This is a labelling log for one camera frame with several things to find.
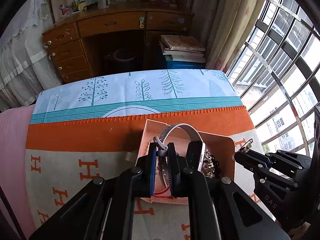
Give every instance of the beige curtain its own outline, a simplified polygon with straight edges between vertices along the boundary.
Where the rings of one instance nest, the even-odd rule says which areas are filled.
[[[207,69],[230,67],[252,30],[264,0],[187,0],[194,12],[190,35],[205,47]]]

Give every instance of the mug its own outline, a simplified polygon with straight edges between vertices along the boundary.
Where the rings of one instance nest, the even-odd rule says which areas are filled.
[[[98,0],[98,9],[106,9],[110,5],[110,0]]]

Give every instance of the teal stripe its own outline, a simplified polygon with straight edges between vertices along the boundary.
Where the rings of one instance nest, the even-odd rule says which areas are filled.
[[[99,118],[118,107],[129,105],[147,106],[161,113],[165,113],[218,107],[242,106],[243,104],[239,97],[169,98],[149,101],[130,101],[33,114],[30,124]]]

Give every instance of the curtain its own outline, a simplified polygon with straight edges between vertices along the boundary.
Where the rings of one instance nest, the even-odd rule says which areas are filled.
[[[1,37],[0,111],[28,106],[43,90],[62,84],[42,43],[52,24],[49,4],[28,0],[8,25]]]
[[[194,14],[190,35],[205,47],[207,69],[230,67],[252,30],[265,0],[187,0]]]

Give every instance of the stack of books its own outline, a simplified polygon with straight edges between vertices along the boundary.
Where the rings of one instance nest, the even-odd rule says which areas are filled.
[[[173,61],[205,63],[205,48],[191,36],[161,35],[159,45],[162,54]]]

